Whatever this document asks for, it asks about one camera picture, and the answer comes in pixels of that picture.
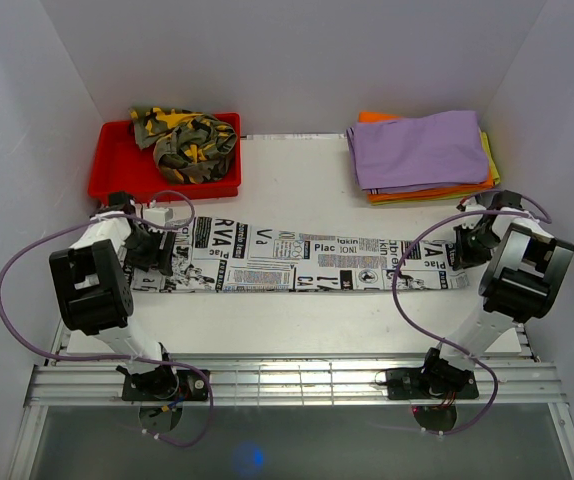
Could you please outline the newspaper print trousers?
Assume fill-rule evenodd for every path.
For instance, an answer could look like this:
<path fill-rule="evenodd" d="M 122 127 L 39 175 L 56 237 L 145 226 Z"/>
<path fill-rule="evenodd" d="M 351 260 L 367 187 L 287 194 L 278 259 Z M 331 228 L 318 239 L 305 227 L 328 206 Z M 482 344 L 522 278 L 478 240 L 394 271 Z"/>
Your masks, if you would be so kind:
<path fill-rule="evenodd" d="M 452 290 L 469 284 L 445 240 L 314 235 L 198 217 L 171 248 L 171 273 L 124 269 L 134 291 L 329 292 Z"/>

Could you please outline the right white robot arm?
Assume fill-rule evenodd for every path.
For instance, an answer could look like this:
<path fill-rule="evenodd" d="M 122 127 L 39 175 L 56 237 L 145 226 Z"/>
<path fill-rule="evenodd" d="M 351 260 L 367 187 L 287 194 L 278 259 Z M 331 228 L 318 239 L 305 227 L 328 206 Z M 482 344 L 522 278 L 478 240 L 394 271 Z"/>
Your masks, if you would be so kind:
<path fill-rule="evenodd" d="M 485 265 L 480 306 L 445 340 L 429 349 L 419 371 L 431 397 L 456 394 L 475 384 L 475 361 L 506 331 L 551 310 L 574 256 L 574 245 L 548 233 L 527 212 L 526 198 L 496 191 L 487 204 L 461 203 L 481 217 L 455 228 L 458 268 Z"/>

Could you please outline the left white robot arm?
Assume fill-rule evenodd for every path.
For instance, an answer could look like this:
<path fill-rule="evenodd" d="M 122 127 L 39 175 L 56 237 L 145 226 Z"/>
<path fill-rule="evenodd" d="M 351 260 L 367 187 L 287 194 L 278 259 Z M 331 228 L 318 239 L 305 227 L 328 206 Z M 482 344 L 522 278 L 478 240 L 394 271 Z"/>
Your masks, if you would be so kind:
<path fill-rule="evenodd" d="M 82 236 L 49 257 L 55 293 L 66 327 L 93 337 L 114 354 L 127 358 L 119 371 L 133 387 L 167 400 L 179 390 L 179 376 L 167 364 L 168 352 L 145 332 L 134 316 L 134 300 L 123 268 L 169 276 L 176 234 L 160 229 L 173 218 L 169 208 L 141 210 L 126 192 L 113 193 L 110 203 L 92 216 Z"/>

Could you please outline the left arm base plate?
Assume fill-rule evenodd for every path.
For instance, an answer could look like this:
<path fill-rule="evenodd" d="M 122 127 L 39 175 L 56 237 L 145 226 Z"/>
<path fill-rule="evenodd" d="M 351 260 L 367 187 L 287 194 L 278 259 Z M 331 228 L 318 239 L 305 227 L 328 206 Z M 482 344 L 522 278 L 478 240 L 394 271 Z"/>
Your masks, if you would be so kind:
<path fill-rule="evenodd" d="M 206 381 L 191 370 L 163 367 L 144 374 L 127 375 L 122 388 L 123 401 L 206 401 Z"/>

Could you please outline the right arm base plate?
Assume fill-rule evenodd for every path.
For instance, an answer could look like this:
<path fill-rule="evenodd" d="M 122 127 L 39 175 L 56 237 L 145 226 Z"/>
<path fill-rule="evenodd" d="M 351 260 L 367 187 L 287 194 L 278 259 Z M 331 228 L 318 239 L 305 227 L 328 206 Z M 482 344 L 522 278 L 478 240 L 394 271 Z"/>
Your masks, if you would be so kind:
<path fill-rule="evenodd" d="M 385 371 L 389 400 L 433 400 L 456 394 L 457 399 L 479 398 L 474 375 L 469 370 L 435 373 L 418 368 L 394 368 Z"/>

